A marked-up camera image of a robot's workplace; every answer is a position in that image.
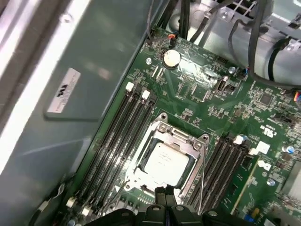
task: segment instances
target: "black ram slot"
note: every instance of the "black ram slot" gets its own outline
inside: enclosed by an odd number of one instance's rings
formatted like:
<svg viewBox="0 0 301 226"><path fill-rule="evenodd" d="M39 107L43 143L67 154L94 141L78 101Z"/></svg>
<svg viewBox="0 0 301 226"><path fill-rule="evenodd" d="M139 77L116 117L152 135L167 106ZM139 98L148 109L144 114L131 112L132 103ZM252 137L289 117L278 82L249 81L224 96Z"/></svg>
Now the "black ram slot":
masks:
<svg viewBox="0 0 301 226"><path fill-rule="evenodd" d="M218 164L214 166L214 169L209 169L212 171L209 177L204 178L204 188L203 188L203 194L202 194L202 205L205 205L209 197L212 195L212 192L214 191L215 185L217 181L220 179L221 172L225 168L227 162L229 162L231 154L233 153L232 146L226 145L223 149L222 156L218 160Z"/></svg>
<svg viewBox="0 0 301 226"><path fill-rule="evenodd" d="M95 198L98 197L100 195L100 193L102 192L102 189L104 189L105 182L107 182L112 169L114 168L118 158L122 154L122 150L124 149L125 145L129 141L129 136L131 135L131 133L133 132L133 129L135 128L135 125L137 123L137 120L139 119L139 116L143 110L143 107L144 107L144 104L141 102L139 104L139 106L137 107L137 110L134 112L134 114L133 114L134 119L132 120L132 123L130 124L129 128L125 131L126 135L123 136L122 140L119 142L118 146L116 147L116 152L114 154L114 157L110 161L108 168L105 170L103 175L101 175L101 177L100 177L100 182L97 184L97 190L94 193Z"/></svg>
<svg viewBox="0 0 301 226"><path fill-rule="evenodd" d="M228 150L231 148L230 144L228 143L229 140L223 139L222 145L216 147L217 153L213 159L213 161L210 161L206 164L205 168L205 176L204 176L204 186L203 186L203 194L202 197L204 198L207 195L207 187L211 185L213 182L214 175L217 173L219 167L221 166L221 163L227 158ZM195 196L192 197L191 203L193 206L197 206L199 203L200 198L200 187L201 187L201 181L198 183L198 188L195 191Z"/></svg>
<svg viewBox="0 0 301 226"><path fill-rule="evenodd" d="M233 164L237 162L237 158L239 154L240 152L237 151L237 145L236 145L231 150L231 153L228 156L227 161L224 162L225 165L221 168L220 172L216 175L214 179L215 183L210 188L212 191L207 195L206 200L202 205L201 212L206 211L213 206L215 199L219 198L218 193L220 192L220 189L222 188L223 185L225 186L229 185L229 184L226 185L227 178L233 173L233 169L235 168Z"/></svg>
<svg viewBox="0 0 301 226"><path fill-rule="evenodd" d="M209 161L206 164L204 178L207 177L210 166L212 165L214 160L216 161L216 158L219 156L220 150L224 147L224 145L225 145L224 138L221 137L218 144L216 145L212 155L210 156ZM201 186L201 180L197 183L191 197L189 198L189 201L188 201L189 205L191 205L192 202L195 201L197 199L197 197L199 196L200 186Z"/></svg>
<svg viewBox="0 0 301 226"><path fill-rule="evenodd" d="M101 144L99 145L99 148L98 148L97 152L95 153L94 158L84 176L84 180L81 183L81 186L79 189L81 191L80 196L83 195L83 193L85 192L85 190L87 188L88 183L91 181L92 176L93 176L92 171L93 171L94 167L97 165L97 162L101 160L101 155L102 155L101 149L102 149L103 145L105 144L105 142L107 141L108 137L111 135L113 130L116 128L117 123L122 119L121 115L123 114L124 109L126 108L126 106L128 104L129 98L130 98L130 93L127 93L122 99L121 105L118 108L116 115L115 115L113 121L111 122L109 129L107 130L105 136L103 137Z"/></svg>
<svg viewBox="0 0 301 226"><path fill-rule="evenodd" d="M97 187L97 182L99 181L99 177L101 175L101 172L104 170L105 166L107 164L109 164L109 158L110 158L112 152L114 151L114 146L118 142L119 137L120 137L123 129L125 128L127 122L129 121L129 118L130 118L131 114L133 113L134 107L135 107L138 99L139 99L139 96L137 94L134 94L133 99L130 103L130 106L127 109L127 112L125 114L125 117L123 117L123 120L121 121L121 124L118 125L117 132L115 133L114 137L109 142L109 144L108 144L109 146L108 147L105 146L102 149L102 151L104 151L104 152L106 151L105 157L102 158L99 161L99 164L97 164L96 167L95 167L95 173L94 173L94 175L91 179L90 185L87 189L87 192L86 192L85 196L83 196L83 199L86 202L88 202L91 199L91 197L94 195L94 192L95 192L96 187Z"/></svg>
<svg viewBox="0 0 301 226"><path fill-rule="evenodd" d="M132 150L133 150L133 148L134 148L134 146L135 146L135 144L136 144L136 142L137 142L137 140L138 140L138 138L141 134L141 131L143 131L143 128L147 124L147 119L151 115L151 111L153 109L154 104L155 104L155 101L154 102L152 102L152 101L149 102L149 106L147 108L147 111L144 114L143 119L141 120L140 124L138 125L138 127L136 129L135 134L134 134L133 138L131 139L131 143L128 145L128 147L125 151L125 154L124 154L122 160L120 161L120 164L118 165L117 170L115 171L114 176L111 177L111 180L109 181L109 184L107 186L107 189L104 192L104 195L100 196L101 193L99 194L98 200L95 202L95 207L97 207L97 208L102 207L103 204L104 204L103 202L106 200L106 198L108 197L110 191L113 189L114 183L115 183L117 177L119 176L121 170L123 169L123 167L126 163L126 160L130 156L130 154L131 154L131 152L132 152Z"/></svg>
<svg viewBox="0 0 301 226"><path fill-rule="evenodd" d="M234 172L238 169L238 167L240 166L242 160L244 158L244 153L243 152L240 152L239 153L239 156L237 158L237 161L235 162L235 164L233 165L229 175L227 176L227 179L225 180L224 184L222 184L222 187L220 188L219 190L219 193L217 195L217 197L215 198L215 201L214 203L212 204L211 208L214 209L214 208L217 208L218 205L221 203L221 200L222 198L224 197L225 193L226 193L226 190L227 188L229 187L230 185L230 182L232 181L233 179L233 176L234 176Z"/></svg>

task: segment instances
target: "cable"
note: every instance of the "cable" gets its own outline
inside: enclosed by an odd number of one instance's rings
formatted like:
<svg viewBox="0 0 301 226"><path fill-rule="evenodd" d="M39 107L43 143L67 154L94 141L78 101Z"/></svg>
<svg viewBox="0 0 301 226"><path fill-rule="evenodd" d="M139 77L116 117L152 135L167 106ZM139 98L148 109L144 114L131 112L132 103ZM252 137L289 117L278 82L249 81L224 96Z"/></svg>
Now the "cable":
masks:
<svg viewBox="0 0 301 226"><path fill-rule="evenodd" d="M149 12L148 12L148 15L147 15L147 23L146 23L146 32L147 32L147 35L149 37L149 44L150 45L153 42L157 42L157 41L162 41L162 40L168 39L168 36L155 39L151 35L151 12L152 12L153 6L154 6L154 0L151 1L150 9L149 9Z"/></svg>
<svg viewBox="0 0 301 226"><path fill-rule="evenodd" d="M161 26L163 29L166 29L167 24L170 20L171 15L173 14L173 11L177 5L179 0L171 0L168 4L168 6L166 7L162 17L160 18L159 22L158 22L158 26Z"/></svg>
<svg viewBox="0 0 301 226"><path fill-rule="evenodd" d="M221 2L220 4L218 4L217 6L213 7L209 13L213 14L216 11L218 11L219 9L228 6L230 4L232 4L235 0L225 0L223 2ZM194 35L192 36L192 38L190 39L190 42L195 42L196 39L198 38L198 36L200 36L200 34L202 33L202 31L204 30L204 28L206 27L206 24L208 22L208 18L204 17L203 21L201 22L201 24L199 25L197 31L194 33Z"/></svg>
<svg viewBox="0 0 301 226"><path fill-rule="evenodd" d="M301 86L294 86L289 84L283 84L280 82L274 82L267 80L265 78L262 78L255 74L255 56L256 56L256 48L257 48L257 42L259 37L259 29L261 25L261 21L263 20L264 11L267 5L267 0L260 0L257 1L258 7L257 7L257 13L255 16L255 20L252 26L251 36L250 36L250 42L249 42L249 50L248 50L248 57L249 57L249 75L252 79L255 81L258 81L262 84L273 86L273 87L280 87L283 89L297 89L301 90Z"/></svg>
<svg viewBox="0 0 301 226"><path fill-rule="evenodd" d="M181 13L180 13L180 37L187 39L189 30L189 16L190 16L190 0L181 1Z"/></svg>
<svg viewBox="0 0 301 226"><path fill-rule="evenodd" d="M274 62L275 59L280 51L282 51L290 42L290 38L280 39L276 44L273 46L273 52L269 58L268 64L268 75L271 81L274 81Z"/></svg>
<svg viewBox="0 0 301 226"><path fill-rule="evenodd" d="M235 33L237 27L238 27L238 24L242 24L243 26L247 26L248 24L246 24L245 22L243 22L242 20L238 19L237 21L235 21L233 27L232 27L232 30L230 32L230 35L228 37L228 48L229 48L229 51L233 57L233 59L236 61L236 63L242 67L242 68L245 68L246 66L245 65L242 65L240 62L239 62L239 59L238 57L236 56L235 54L235 51L234 51L234 47L233 47L233 34Z"/></svg>
<svg viewBox="0 0 301 226"><path fill-rule="evenodd" d="M153 39L152 36L151 36L151 12L152 12L153 6L154 6L154 0L151 0L149 13L147 15L147 25L146 25L147 35L148 35L151 42L152 42L152 39Z"/></svg>

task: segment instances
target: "cpu socket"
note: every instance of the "cpu socket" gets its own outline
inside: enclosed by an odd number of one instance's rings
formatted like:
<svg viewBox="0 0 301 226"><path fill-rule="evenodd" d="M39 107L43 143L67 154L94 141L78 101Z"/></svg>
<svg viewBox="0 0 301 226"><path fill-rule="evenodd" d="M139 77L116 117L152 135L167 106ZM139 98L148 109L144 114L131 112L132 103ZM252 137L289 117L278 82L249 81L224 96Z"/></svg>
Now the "cpu socket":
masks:
<svg viewBox="0 0 301 226"><path fill-rule="evenodd" d="M130 167L125 190L143 190L154 196L158 186L171 185L178 203L183 201L203 163L209 136L195 138L167 123L162 113L148 127Z"/></svg>

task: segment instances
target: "green circuit board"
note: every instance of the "green circuit board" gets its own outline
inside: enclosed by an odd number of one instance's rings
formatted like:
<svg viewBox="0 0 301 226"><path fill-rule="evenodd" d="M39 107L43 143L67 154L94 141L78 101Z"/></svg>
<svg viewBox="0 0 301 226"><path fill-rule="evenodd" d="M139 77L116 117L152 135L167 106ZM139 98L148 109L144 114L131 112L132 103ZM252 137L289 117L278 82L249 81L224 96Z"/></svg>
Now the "green circuit board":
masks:
<svg viewBox="0 0 301 226"><path fill-rule="evenodd" d="M155 28L154 33L156 38L169 34L159 28ZM288 204L279 198L285 180L301 154L301 114L293 98L283 95L281 89L267 87L241 76L244 69L181 38L177 39L174 50L181 54L182 59L176 69L169 70L162 64L162 54L168 46L168 39L155 42L151 47L147 43L142 46L82 162L69 196L76 193L122 101L125 87L131 82L140 84L158 97L148 123L161 113L166 113L169 124L193 136L207 133L210 136L208 158L219 138L228 132L246 136L253 149L261 150L251 160L248 169L240 166L236 171L233 178L236 189L225 194L221 208L240 218L258 208L260 211L255 220L259 224L270 208L277 205L301 220L301 206ZM225 77L228 79L227 89L214 92L217 81ZM294 120L294 126L289 125L288 121L278 120L275 115L279 114ZM283 147L286 145L293 146L295 152L291 158L283 160ZM269 170L260 166L258 161L269 164ZM127 166L125 164L115 186L121 187L124 183ZM273 186L268 185L269 178L274 180ZM154 201L139 189L121 192L120 196L134 206Z"/></svg>

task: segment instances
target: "motherboard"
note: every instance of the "motherboard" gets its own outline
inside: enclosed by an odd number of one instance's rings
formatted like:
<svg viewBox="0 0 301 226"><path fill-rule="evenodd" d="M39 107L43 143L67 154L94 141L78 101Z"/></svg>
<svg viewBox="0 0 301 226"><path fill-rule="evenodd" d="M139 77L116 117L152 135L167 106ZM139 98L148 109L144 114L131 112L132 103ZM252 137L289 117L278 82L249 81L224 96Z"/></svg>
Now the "motherboard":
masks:
<svg viewBox="0 0 301 226"><path fill-rule="evenodd" d="M178 204L200 213L300 224L293 97L174 34L152 33L158 41L143 44L68 190L64 222L138 212L171 185Z"/></svg>

